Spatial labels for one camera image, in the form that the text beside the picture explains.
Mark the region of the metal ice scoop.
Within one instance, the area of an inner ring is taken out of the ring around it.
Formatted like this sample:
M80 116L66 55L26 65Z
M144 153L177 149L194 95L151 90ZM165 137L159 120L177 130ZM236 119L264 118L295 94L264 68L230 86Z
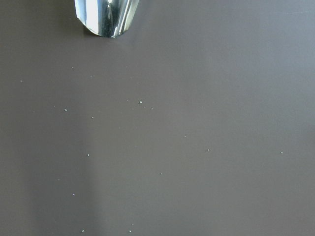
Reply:
M75 0L79 21L93 34L116 38L131 26L139 0Z

